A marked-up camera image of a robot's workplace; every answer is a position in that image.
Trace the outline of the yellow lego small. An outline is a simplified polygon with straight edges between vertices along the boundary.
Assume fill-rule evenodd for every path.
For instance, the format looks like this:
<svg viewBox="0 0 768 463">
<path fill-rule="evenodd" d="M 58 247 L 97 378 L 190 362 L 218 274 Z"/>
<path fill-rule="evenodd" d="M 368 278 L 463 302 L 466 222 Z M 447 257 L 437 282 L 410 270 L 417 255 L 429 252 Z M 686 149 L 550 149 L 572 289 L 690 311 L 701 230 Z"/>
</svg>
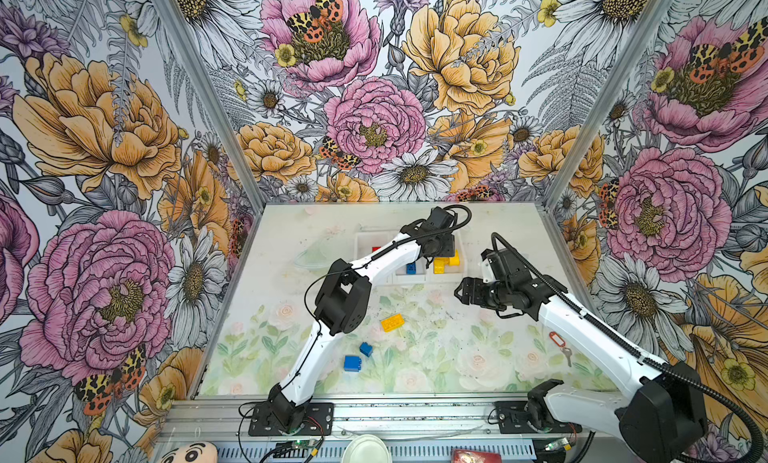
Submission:
<svg viewBox="0 0 768 463">
<path fill-rule="evenodd" d="M 450 266 L 449 258 L 435 258 L 432 263 L 433 273 L 435 275 L 442 275 L 446 272 L 446 269 Z"/>
</svg>

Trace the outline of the white three-compartment tray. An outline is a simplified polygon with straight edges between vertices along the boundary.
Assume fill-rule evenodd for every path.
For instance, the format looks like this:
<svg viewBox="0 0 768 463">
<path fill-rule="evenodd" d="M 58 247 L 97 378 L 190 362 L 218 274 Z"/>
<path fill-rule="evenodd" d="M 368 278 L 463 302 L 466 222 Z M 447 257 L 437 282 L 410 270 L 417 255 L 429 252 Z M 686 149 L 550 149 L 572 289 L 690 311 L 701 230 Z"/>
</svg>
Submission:
<svg viewBox="0 0 768 463">
<path fill-rule="evenodd" d="M 384 252 L 391 244 L 405 239 L 406 235 L 393 230 L 362 231 L 355 234 L 354 256 L 351 267 L 361 276 L 367 277 L 373 286 L 413 286 L 460 283 L 467 275 L 467 260 L 464 258 L 461 236 L 455 236 L 456 251 L 459 252 L 461 265 L 449 266 L 442 275 L 433 273 L 432 263 L 420 258 L 419 245 L 416 242 L 405 243 L 389 252 Z M 372 252 L 372 247 L 380 247 Z M 406 265 L 416 264 L 416 274 L 407 275 Z"/>
</svg>

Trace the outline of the yellow lego long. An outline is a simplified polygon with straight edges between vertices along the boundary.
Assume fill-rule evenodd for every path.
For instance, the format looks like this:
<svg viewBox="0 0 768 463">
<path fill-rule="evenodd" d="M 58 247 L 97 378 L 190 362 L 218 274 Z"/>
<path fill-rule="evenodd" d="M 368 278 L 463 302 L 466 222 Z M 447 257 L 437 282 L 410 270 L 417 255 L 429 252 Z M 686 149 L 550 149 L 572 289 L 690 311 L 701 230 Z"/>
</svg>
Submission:
<svg viewBox="0 0 768 463">
<path fill-rule="evenodd" d="M 385 333 L 389 333 L 401 328 L 405 324 L 405 319 L 401 314 L 395 314 L 380 322 L 381 328 Z"/>
</svg>

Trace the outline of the blue lego small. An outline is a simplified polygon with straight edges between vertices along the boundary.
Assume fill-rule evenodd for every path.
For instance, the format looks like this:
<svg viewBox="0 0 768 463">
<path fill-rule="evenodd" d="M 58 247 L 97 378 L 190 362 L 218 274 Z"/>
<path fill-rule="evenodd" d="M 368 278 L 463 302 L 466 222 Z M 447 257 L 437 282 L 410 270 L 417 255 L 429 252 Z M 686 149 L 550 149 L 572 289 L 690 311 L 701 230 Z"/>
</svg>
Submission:
<svg viewBox="0 0 768 463">
<path fill-rule="evenodd" d="M 366 343 L 366 342 L 363 342 L 363 343 L 360 345 L 360 347 L 359 347 L 359 351 L 360 351 L 360 352 L 361 352 L 361 353 L 362 353 L 364 356 L 366 356 L 366 357 L 370 358 L 370 357 L 372 356 L 372 353 L 373 353 L 373 347 L 372 347 L 370 344 L 368 344 L 368 343 Z"/>
</svg>

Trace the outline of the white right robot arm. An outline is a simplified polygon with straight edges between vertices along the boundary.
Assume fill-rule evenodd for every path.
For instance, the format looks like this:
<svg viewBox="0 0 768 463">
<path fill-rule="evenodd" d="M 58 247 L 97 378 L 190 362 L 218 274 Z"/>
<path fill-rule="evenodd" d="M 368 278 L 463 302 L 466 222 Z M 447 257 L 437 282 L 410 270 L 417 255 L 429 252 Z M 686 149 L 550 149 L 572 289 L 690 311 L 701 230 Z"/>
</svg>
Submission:
<svg viewBox="0 0 768 463">
<path fill-rule="evenodd" d="M 568 293 L 541 274 L 515 249 L 487 249 L 482 277 L 466 277 L 454 291 L 464 305 L 486 310 L 515 309 L 575 347 L 615 385 L 616 395 L 567 389 L 550 379 L 530 390 L 525 421 L 543 432 L 573 423 L 622 440 L 645 462 L 689 462 L 687 450 L 708 430 L 705 401 L 712 399 L 742 421 L 750 447 L 743 462 L 757 462 L 764 436 L 757 423 L 729 398 L 705 386 L 687 364 L 670 365 L 604 324 Z"/>
</svg>

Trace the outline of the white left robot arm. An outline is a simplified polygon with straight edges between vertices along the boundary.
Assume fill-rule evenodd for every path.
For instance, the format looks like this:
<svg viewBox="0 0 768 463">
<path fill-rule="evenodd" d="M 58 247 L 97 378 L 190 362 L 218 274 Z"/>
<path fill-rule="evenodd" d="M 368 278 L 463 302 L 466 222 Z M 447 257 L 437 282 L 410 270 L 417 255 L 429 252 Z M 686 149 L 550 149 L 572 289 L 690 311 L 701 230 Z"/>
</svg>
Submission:
<svg viewBox="0 0 768 463">
<path fill-rule="evenodd" d="M 365 319 L 372 288 L 409 263 L 452 257 L 454 233 L 471 219 L 472 212 L 464 205 L 437 206 L 427 218 L 403 226 L 371 254 L 351 262 L 334 261 L 316 280 L 320 287 L 308 341 L 288 375 L 270 390 L 264 414 L 255 419 L 283 434 L 298 431 L 308 418 L 309 402 L 335 347 Z"/>
</svg>

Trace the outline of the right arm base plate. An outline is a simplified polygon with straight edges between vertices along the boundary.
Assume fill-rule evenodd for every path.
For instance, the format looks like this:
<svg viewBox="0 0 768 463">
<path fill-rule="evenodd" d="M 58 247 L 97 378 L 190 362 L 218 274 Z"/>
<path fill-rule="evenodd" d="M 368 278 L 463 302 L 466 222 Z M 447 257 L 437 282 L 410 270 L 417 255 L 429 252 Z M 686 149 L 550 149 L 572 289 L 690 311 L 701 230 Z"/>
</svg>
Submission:
<svg viewBox="0 0 768 463">
<path fill-rule="evenodd" d="M 496 401 L 486 417 L 489 425 L 495 425 L 501 434 L 576 434 L 582 426 L 555 420 L 551 412 L 541 404 L 530 401 Z"/>
</svg>

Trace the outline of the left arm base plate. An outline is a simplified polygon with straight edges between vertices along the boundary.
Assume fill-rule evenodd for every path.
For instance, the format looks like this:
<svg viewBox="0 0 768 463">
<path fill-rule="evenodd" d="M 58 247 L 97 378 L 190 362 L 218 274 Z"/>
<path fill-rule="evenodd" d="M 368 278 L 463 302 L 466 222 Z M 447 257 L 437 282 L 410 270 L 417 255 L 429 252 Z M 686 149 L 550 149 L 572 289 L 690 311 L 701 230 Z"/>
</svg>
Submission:
<svg viewBox="0 0 768 463">
<path fill-rule="evenodd" d="M 249 417 L 247 434 L 251 437 L 329 436 L 332 433 L 335 405 L 309 402 L 290 417 L 290 423 L 280 422 L 273 405 L 258 402 Z"/>
</svg>

